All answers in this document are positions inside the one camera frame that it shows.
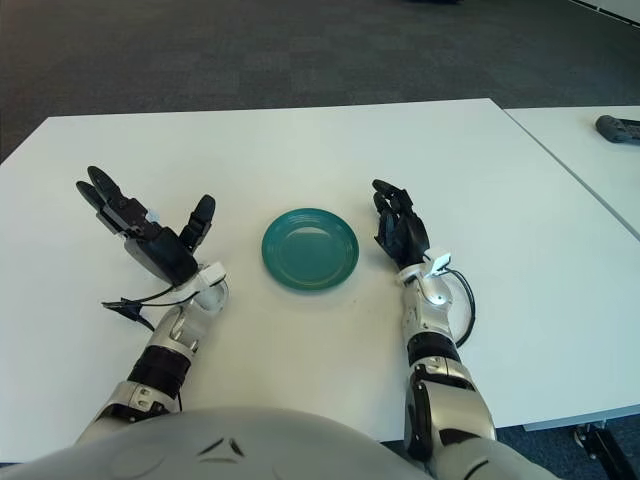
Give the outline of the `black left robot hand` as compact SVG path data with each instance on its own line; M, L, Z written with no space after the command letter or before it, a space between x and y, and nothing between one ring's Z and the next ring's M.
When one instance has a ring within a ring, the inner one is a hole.
M103 170L87 168L89 180L76 188L91 205L96 218L113 234L124 239L126 252L151 274L178 287L198 271L194 253L206 238L215 213L215 199L205 194L177 233L148 217L148 210L135 198L125 196Z

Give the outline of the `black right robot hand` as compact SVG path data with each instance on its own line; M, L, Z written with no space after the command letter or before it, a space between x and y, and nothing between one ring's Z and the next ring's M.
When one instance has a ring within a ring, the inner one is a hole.
M372 186L379 215L374 239L399 270L421 263L430 242L423 221L413 210L410 195L405 189L379 179Z

